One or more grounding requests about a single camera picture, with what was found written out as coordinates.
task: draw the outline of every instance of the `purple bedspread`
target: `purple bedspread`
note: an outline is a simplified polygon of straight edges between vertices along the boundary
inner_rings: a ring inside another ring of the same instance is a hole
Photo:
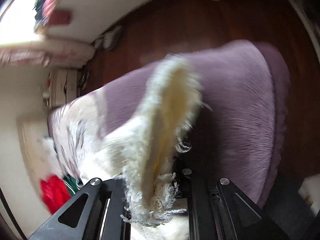
[[[218,49],[185,54],[200,75],[203,102],[188,135],[187,166],[212,182],[228,177],[263,206],[277,175],[284,140],[289,73],[273,46],[233,41]],[[124,124],[142,99],[158,62],[103,87],[109,133]]]

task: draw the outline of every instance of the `reddish brown floor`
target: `reddish brown floor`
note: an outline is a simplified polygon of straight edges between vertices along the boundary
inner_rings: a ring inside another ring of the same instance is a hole
[[[85,92],[167,53],[218,47],[235,39],[275,45],[291,75],[288,131],[280,171],[298,180],[320,173],[320,68],[300,19],[285,0],[154,0],[120,21],[112,52],[88,63]]]

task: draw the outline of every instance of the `screw head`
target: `screw head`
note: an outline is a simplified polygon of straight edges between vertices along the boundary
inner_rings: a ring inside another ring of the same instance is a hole
[[[183,169],[183,170],[182,170],[182,173],[183,173],[184,175],[190,175],[190,174],[192,173],[192,170],[190,170],[190,169]]]
[[[98,178],[94,178],[94,179],[90,180],[90,184],[91,184],[92,186],[96,186],[96,185],[98,185],[99,183],[100,183],[100,179],[98,179]]]
[[[227,179],[227,178],[221,178],[221,179],[220,179],[220,183],[221,183],[222,185],[228,185],[228,184],[230,183],[230,180]]]

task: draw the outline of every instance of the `curly white fleece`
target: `curly white fleece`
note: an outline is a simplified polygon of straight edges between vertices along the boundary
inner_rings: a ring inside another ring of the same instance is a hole
[[[172,157],[179,138],[197,116],[201,86],[183,57],[170,56],[155,69],[132,118],[106,136],[103,149],[81,167],[84,182],[118,175],[126,183],[130,222],[155,227],[167,223],[177,192]]]

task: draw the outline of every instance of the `bed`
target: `bed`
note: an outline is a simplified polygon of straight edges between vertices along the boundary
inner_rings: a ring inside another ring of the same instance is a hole
[[[200,75],[205,107],[188,135],[192,148],[181,157],[211,181],[230,178],[262,207],[284,141],[290,77],[281,54],[267,43],[233,41],[183,56]],[[132,116],[158,64],[128,73],[50,114],[49,133],[65,172],[81,177],[88,152],[98,151],[104,136]]]

